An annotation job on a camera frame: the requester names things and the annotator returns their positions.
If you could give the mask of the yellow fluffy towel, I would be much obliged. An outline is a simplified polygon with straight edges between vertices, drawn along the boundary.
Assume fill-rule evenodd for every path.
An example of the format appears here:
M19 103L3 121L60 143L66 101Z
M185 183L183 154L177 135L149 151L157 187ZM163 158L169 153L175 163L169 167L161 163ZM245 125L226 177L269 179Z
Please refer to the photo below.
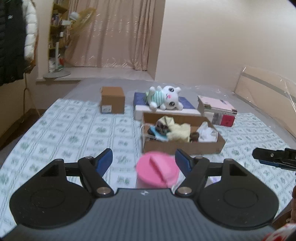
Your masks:
M169 127L169 132L167 133L167 138L169 141L173 142L189 142L191 126L188 123L178 124L175 123L174 118L169 116L163 116L158 121L165 123Z

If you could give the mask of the white plush bunny toy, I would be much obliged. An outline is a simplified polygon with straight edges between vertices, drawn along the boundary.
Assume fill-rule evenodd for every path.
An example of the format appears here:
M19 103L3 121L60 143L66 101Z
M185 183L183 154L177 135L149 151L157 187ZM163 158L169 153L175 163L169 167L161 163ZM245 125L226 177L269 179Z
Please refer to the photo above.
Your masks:
M152 111L158 108L161 110L182 110L183 104L179 101L180 87L167 85L165 87L150 87L146 92L145 102Z

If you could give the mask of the brown hair scrunchie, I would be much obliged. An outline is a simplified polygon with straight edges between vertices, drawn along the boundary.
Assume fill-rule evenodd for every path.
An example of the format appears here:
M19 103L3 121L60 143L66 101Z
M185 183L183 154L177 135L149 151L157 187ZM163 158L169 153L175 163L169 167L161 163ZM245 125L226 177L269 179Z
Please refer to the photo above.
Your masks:
M192 133L190 133L190 136L189 136L189 138L190 138L190 142L197 142L198 141L198 139L199 139L199 133L198 132L192 132Z

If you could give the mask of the white puffer jacket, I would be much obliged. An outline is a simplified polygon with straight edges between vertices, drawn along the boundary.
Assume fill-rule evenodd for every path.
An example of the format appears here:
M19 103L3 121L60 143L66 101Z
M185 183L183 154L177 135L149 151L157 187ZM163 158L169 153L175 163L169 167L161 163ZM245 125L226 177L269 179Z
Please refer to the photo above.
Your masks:
M23 19L26 25L24 46L25 73L31 73L36 66L36 49L38 45L37 10L33 1L22 1Z

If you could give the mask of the standing fan with cover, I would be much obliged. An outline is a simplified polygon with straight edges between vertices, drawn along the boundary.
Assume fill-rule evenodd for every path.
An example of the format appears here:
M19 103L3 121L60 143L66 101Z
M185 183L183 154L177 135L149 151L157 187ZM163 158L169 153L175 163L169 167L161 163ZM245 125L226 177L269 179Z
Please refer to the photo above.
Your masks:
M65 70L65 51L70 46L71 42L78 38L81 32L91 23L95 16L95 8L87 8L81 12L73 11L68 16L67 20L60 21L57 29L57 35L54 40L55 45L55 68L52 72L48 72L43 76L44 79L57 79L66 77L71 74Z

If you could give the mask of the green patterned bed sheet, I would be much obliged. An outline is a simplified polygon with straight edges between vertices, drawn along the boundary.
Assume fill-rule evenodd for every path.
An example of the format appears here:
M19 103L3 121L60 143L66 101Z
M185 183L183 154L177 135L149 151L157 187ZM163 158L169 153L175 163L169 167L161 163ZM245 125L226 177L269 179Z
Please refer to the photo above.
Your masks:
M54 159L72 163L111 148L113 162L104 180L113 189L135 188L135 166L142 153L140 126L129 105L124 114L102 114L94 102L55 101L20 139L1 168L1 235L15 227L9 208L12 194ZM217 126L217 131L225 145L220 154L208 155L208 159L236 160L275 192L283 210L292 198L295 172L262 165L251 153L258 147L283 150L287 143L251 113L239 114L232 127Z

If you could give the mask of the pink lidded tumbler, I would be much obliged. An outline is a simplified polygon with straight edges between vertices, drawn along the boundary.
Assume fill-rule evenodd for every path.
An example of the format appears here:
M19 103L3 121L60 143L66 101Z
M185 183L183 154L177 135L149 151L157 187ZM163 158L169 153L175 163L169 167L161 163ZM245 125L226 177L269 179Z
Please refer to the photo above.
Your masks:
M136 164L137 180L151 188L172 188L180 170L175 158L163 152L147 152Z

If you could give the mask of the black hanging jacket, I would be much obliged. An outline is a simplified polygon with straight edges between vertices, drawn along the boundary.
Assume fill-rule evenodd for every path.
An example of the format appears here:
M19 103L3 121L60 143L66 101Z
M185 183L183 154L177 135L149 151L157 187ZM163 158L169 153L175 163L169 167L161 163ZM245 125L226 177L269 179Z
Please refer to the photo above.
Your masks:
M26 24L22 1L1 1L1 85L23 78Z

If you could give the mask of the white fluffy sock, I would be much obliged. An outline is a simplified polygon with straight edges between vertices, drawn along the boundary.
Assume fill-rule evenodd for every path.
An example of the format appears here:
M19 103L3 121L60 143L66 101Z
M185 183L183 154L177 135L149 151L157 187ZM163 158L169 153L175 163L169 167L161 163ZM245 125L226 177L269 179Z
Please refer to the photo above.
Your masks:
M208 126L206 121L200 125L197 133L199 134L198 142L200 143L216 143L218 140L218 131Z

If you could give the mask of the wooden bookshelf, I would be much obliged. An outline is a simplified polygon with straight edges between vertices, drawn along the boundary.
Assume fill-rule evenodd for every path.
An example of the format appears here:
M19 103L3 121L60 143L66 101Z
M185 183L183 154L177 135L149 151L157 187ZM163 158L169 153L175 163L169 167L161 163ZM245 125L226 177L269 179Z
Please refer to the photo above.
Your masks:
M64 67L64 53L66 49L66 31L62 21L67 20L69 13L69 1L53 1L50 20L50 33L48 41L48 68L54 72L56 68L56 53L58 53L58 70Z

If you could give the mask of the open brown cardboard tray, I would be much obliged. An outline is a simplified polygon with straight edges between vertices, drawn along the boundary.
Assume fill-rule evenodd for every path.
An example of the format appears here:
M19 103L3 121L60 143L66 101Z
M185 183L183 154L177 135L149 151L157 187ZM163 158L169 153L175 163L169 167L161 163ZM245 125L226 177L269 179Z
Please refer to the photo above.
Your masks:
M190 155L219 154L226 144L206 117L144 113L141 126L142 152L173 155L182 149Z

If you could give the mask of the stack of books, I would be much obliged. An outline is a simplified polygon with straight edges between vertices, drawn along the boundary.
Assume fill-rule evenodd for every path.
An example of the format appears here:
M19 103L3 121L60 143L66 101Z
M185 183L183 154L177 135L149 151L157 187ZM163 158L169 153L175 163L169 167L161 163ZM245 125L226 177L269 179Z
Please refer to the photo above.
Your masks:
M232 127L237 109L228 101L206 96L198 96L197 110L213 125Z

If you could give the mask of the beige curtain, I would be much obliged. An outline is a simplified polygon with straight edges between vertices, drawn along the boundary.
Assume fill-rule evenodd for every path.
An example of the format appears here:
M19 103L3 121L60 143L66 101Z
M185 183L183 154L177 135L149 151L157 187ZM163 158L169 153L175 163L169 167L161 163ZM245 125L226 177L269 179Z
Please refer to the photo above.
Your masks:
M70 1L69 12L95 9L91 22L70 35L65 60L73 67L147 71L157 62L165 1Z

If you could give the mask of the small brown cardboard box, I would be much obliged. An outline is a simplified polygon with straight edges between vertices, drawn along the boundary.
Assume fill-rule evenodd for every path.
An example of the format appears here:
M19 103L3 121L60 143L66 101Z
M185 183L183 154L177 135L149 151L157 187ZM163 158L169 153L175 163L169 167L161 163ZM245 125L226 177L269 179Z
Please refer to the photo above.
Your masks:
M103 86L101 88L101 113L124 114L125 94L121 87Z

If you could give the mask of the tissue box with purple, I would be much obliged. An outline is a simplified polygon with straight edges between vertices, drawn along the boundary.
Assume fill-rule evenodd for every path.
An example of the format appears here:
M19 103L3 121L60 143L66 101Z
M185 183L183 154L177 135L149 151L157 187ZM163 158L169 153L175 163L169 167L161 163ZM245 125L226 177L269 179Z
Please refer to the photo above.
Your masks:
M214 183L217 183L221 180L221 176L212 176L212 177L208 177L207 178L207 181L206 181L206 184L205 184L205 187L211 185L211 184L214 184Z

